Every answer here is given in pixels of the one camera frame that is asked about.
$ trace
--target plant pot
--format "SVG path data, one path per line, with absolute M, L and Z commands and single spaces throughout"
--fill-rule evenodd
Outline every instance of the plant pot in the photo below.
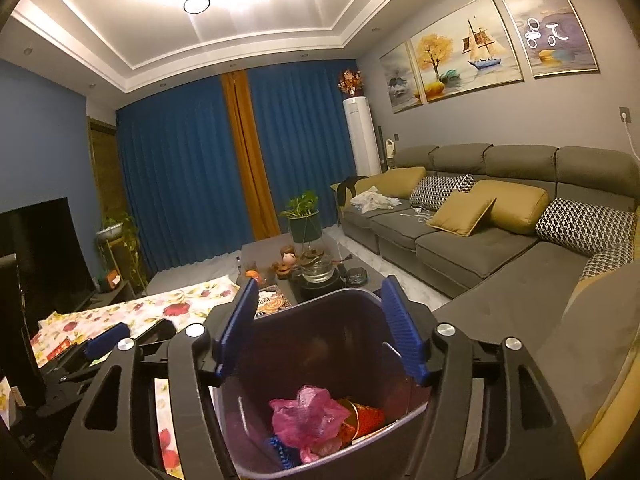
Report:
M 289 230 L 293 241 L 297 244 L 318 240 L 318 238 L 322 237 L 319 211 L 303 218 L 290 218 Z
M 116 238 L 119 238 L 121 234 L 122 234 L 122 222 L 116 225 L 112 225 L 111 227 L 107 227 L 102 231 L 98 231 L 95 234 L 95 239 L 98 240 L 99 242 L 108 242 L 111 240 L 115 240 Z

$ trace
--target floral tablecloth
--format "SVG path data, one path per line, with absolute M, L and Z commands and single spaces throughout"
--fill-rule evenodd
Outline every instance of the floral tablecloth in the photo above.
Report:
M 31 347 L 41 367 L 47 362 L 47 355 L 67 337 L 72 343 L 81 343 L 120 322 L 129 326 L 132 337 L 139 336 L 159 319 L 171 320 L 180 331 L 191 323 L 202 322 L 212 308 L 231 301 L 237 291 L 238 286 L 225 276 L 141 300 L 64 316 L 53 313 L 40 322 L 41 329 L 31 341 Z M 0 383 L 0 416 L 7 424 L 9 392 L 9 384 L 3 380 Z M 156 412 L 166 471 L 184 478 L 175 445 L 167 380 L 156 380 Z

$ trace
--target orange curtain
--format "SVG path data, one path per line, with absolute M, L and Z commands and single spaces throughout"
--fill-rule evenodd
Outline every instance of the orange curtain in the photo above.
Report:
M 280 226 L 260 152 L 249 79 L 245 70 L 223 74 L 220 79 L 234 136 L 244 199 L 255 239 L 264 240 L 277 236 L 280 234 Z

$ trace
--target power outlet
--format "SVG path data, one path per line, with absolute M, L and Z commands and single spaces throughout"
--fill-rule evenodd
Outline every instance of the power outlet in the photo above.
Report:
M 631 112 L 629 111 L 629 108 L 620 107 L 620 120 L 623 123 L 630 123 L 631 122 Z

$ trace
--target framed painting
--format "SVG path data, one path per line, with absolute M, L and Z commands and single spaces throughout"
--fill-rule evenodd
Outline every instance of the framed painting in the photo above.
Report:
M 380 58 L 385 73 L 391 109 L 397 114 L 424 104 L 420 95 L 419 76 L 414 70 L 408 43 L 398 45 Z
M 494 0 L 474 0 L 411 38 L 428 102 L 522 81 Z
M 533 77 L 599 72 L 570 0 L 503 0 L 518 29 Z

